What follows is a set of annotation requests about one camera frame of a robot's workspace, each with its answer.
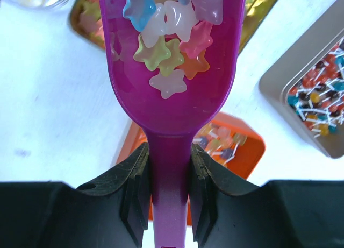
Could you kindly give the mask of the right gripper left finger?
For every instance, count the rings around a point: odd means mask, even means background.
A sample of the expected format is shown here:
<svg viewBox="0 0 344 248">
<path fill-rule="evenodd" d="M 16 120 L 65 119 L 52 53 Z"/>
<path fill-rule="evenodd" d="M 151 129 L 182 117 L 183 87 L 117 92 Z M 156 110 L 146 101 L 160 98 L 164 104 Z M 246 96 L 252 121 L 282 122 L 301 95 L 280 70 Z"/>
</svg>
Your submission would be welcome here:
<svg viewBox="0 0 344 248">
<path fill-rule="evenodd" d="M 1 247 L 141 247 L 151 201 L 148 144 L 93 180 L 1 183 Z"/>
</svg>

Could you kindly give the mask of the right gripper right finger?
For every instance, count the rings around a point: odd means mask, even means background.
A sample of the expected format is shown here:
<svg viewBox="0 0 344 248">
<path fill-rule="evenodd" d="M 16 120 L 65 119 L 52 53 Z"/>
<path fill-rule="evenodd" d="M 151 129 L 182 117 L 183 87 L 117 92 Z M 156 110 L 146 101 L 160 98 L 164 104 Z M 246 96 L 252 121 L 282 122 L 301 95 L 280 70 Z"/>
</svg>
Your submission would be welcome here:
<svg viewBox="0 0 344 248">
<path fill-rule="evenodd" d="M 199 247 L 343 247 L 343 182 L 259 187 L 191 149 L 190 207 Z"/>
</svg>

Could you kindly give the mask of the beige tin with lollipops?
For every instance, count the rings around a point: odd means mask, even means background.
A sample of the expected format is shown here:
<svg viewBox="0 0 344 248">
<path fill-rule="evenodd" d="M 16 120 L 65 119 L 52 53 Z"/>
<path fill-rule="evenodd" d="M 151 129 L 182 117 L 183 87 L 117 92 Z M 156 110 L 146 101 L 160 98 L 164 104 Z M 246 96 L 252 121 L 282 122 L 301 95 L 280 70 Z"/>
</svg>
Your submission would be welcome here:
<svg viewBox="0 0 344 248">
<path fill-rule="evenodd" d="M 305 142 L 343 157 L 343 0 L 265 72 L 259 89 Z"/>
</svg>

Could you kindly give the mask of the purple plastic scoop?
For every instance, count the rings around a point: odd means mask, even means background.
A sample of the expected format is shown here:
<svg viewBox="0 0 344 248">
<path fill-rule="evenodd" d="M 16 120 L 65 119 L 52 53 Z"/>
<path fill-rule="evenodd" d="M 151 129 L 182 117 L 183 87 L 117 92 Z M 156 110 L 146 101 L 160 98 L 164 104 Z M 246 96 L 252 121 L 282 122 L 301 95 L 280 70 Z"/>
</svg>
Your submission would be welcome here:
<svg viewBox="0 0 344 248">
<path fill-rule="evenodd" d="M 110 81 L 149 144 L 154 244 L 184 247 L 191 145 L 223 106 L 246 0 L 99 0 Z"/>
</svg>

